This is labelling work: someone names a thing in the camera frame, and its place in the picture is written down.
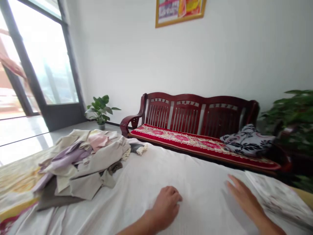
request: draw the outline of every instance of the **baseboard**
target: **baseboard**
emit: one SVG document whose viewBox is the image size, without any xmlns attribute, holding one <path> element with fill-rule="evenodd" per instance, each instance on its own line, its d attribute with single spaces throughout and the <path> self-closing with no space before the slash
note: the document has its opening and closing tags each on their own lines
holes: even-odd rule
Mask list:
<svg viewBox="0 0 313 235">
<path fill-rule="evenodd" d="M 96 121 L 96 119 L 87 119 L 87 121 Z M 120 124 L 114 123 L 114 122 L 106 122 L 107 124 L 113 125 L 113 126 L 120 126 Z"/>
</svg>

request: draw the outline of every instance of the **green plant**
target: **green plant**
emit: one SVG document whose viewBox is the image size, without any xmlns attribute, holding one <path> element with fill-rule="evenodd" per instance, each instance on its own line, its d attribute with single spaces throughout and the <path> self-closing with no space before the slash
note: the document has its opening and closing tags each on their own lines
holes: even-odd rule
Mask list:
<svg viewBox="0 0 313 235">
<path fill-rule="evenodd" d="M 113 114 L 112 110 L 121 110 L 119 108 L 110 108 L 107 106 L 109 102 L 109 96 L 105 95 L 102 98 L 96 98 L 94 97 L 94 102 L 91 103 L 91 105 L 87 106 L 87 111 L 85 112 L 85 115 L 88 113 L 94 113 L 93 116 L 89 117 L 90 119 L 95 118 L 97 120 L 98 125 L 103 125 L 106 123 L 106 121 L 110 121 L 110 117 L 108 117 L 106 114 Z"/>
<path fill-rule="evenodd" d="M 300 181 L 293 181 L 293 184 L 300 189 L 303 189 L 309 193 L 313 193 L 313 177 L 296 176 Z"/>
<path fill-rule="evenodd" d="M 280 140 L 281 144 L 312 155 L 313 90 L 291 90 L 285 93 L 293 96 L 275 101 L 273 107 L 264 112 L 262 117 L 268 126 L 282 123 L 279 131 L 295 126 L 295 131 L 290 136 Z"/>
</svg>

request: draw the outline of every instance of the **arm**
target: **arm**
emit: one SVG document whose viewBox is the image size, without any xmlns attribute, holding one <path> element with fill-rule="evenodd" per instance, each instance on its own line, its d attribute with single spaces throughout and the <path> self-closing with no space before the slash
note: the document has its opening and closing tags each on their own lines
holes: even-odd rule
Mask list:
<svg viewBox="0 0 313 235">
<path fill-rule="evenodd" d="M 141 103 L 140 103 L 140 110 L 137 115 L 127 116 L 125 117 L 120 124 L 120 129 L 122 131 L 122 135 L 127 138 L 127 135 L 129 133 L 128 130 L 128 124 L 131 122 L 131 126 L 133 129 L 138 127 L 139 118 L 142 118 L 142 123 L 145 119 L 145 110 L 146 110 L 146 99 L 147 94 L 143 94 L 141 97 Z"/>
<path fill-rule="evenodd" d="M 178 201 L 182 197 L 176 188 L 162 188 L 151 210 L 117 235 L 155 235 L 174 221 L 179 211 Z"/>
<path fill-rule="evenodd" d="M 232 185 L 227 181 L 227 187 L 234 196 L 240 207 L 254 222 L 261 235 L 286 235 L 286 233 L 276 224 L 274 224 L 264 213 L 263 208 L 259 204 L 256 197 L 250 189 L 239 179 L 232 175 L 228 175 L 234 182 Z"/>
</svg>

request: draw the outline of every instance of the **framed picture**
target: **framed picture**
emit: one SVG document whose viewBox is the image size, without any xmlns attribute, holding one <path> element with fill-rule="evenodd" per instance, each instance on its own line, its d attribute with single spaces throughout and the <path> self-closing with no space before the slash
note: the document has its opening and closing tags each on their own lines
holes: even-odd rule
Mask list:
<svg viewBox="0 0 313 235">
<path fill-rule="evenodd" d="M 156 28 L 203 18 L 206 0 L 156 0 Z"/>
</svg>

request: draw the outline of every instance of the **sofa backrest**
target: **sofa backrest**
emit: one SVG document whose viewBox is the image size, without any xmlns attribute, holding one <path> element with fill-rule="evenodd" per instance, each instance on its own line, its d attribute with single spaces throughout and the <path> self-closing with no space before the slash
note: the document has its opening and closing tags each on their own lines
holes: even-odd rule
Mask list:
<svg viewBox="0 0 313 235">
<path fill-rule="evenodd" d="M 219 138 L 238 132 L 243 125 L 255 124 L 259 113 L 256 101 L 231 96 L 204 98 L 193 94 L 169 95 L 162 92 L 144 94 L 147 102 L 142 123 Z"/>
</svg>

